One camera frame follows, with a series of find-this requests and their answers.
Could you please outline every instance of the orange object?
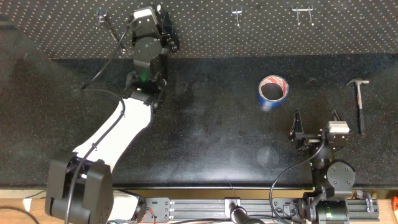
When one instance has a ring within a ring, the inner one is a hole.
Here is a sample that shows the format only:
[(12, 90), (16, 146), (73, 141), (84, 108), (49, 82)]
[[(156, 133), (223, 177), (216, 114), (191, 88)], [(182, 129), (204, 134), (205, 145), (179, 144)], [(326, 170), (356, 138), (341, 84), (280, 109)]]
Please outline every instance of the orange object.
[(392, 199), (392, 209), (394, 211), (394, 215), (396, 216), (396, 220), (398, 222), (398, 198), (394, 197)]

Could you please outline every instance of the hammer handle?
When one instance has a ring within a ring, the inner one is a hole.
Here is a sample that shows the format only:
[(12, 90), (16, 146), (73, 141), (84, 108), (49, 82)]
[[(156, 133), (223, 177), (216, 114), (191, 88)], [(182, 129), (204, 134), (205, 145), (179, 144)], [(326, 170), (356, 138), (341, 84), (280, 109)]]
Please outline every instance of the hammer handle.
[(358, 120), (359, 133), (362, 137), (365, 137), (365, 118), (363, 116), (362, 108), (358, 108)]

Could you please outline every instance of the metal plate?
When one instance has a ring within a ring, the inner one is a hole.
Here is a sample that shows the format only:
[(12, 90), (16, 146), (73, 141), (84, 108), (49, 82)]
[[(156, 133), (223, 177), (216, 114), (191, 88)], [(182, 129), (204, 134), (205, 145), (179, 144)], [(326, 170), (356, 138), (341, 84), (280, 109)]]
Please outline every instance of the metal plate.
[[(170, 12), (180, 52), (170, 57), (398, 52), (395, 0), (181, 1), (181, 0), (0, 0), (0, 13), (21, 27), (49, 58), (108, 58), (116, 43), (96, 29), (96, 12), (107, 11), (120, 36), (135, 9), (161, 4)], [(292, 7), (313, 6), (300, 24)], [(231, 8), (242, 8), (238, 27)], [(134, 56), (131, 33), (124, 40)]]
[[(155, 215), (155, 220), (157, 223), (167, 223), (169, 222), (169, 210), (170, 210), (170, 199), (169, 198), (146, 198), (145, 203), (147, 208), (151, 208)], [(154, 220), (150, 211), (147, 211), (147, 215), (142, 221), (144, 223), (153, 223)]]

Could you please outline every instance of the hammer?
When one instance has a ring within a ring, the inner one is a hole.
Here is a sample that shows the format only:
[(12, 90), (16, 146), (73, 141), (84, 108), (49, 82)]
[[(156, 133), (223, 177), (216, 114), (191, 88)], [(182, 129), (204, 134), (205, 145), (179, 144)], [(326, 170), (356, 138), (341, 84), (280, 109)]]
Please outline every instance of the hammer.
[(356, 85), (356, 96), (358, 98), (358, 122), (359, 122), (359, 133), (361, 136), (365, 137), (365, 119), (362, 113), (362, 97), (361, 97), (361, 84), (369, 84), (369, 80), (362, 80), (361, 78), (354, 78), (349, 81), (350, 83), (355, 83)]

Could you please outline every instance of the hammer head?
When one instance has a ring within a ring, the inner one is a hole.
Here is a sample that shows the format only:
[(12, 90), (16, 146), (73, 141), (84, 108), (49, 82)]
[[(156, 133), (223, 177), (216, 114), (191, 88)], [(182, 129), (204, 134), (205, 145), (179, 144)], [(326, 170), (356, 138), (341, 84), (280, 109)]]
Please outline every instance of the hammer head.
[(363, 80), (362, 78), (354, 78), (353, 80), (349, 81), (347, 85), (353, 82), (355, 83), (355, 85), (369, 84), (369, 80)]

